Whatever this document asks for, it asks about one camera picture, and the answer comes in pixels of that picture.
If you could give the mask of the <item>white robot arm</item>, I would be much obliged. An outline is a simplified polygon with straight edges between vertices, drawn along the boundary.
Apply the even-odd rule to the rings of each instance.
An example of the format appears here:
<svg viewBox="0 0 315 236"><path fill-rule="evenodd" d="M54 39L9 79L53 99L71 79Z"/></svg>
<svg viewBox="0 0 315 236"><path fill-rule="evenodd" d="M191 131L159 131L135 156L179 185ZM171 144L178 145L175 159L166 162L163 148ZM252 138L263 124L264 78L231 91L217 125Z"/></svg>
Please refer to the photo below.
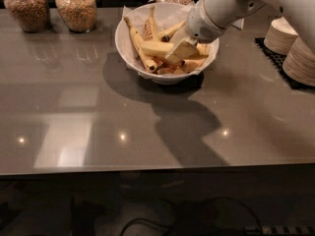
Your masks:
<svg viewBox="0 0 315 236"><path fill-rule="evenodd" d="M285 18L310 49L315 49L315 0L199 0L190 9L183 28L175 34L166 60L180 62L193 53L198 43L214 42L234 22L266 5Z"/></svg>

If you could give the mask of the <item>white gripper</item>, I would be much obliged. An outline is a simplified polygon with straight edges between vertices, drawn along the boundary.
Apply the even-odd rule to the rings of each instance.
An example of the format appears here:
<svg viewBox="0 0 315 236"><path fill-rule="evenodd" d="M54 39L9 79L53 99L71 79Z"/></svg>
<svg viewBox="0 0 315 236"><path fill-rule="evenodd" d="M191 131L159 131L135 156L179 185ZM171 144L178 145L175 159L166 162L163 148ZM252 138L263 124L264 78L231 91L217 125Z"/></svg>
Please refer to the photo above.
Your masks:
<svg viewBox="0 0 315 236"><path fill-rule="evenodd" d="M185 27L180 28L171 39L173 46L165 54L165 59L170 63L180 63L183 59L197 52L197 44L212 43L225 32L218 27L206 10L206 0L199 0L189 11ZM185 59L182 69L190 73L200 68L205 62L205 57Z"/></svg>

